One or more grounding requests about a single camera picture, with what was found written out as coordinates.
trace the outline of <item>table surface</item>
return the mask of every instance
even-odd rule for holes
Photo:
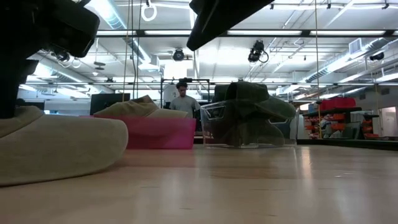
[[[108,170],[0,189],[5,223],[397,223],[398,152],[126,151]]]

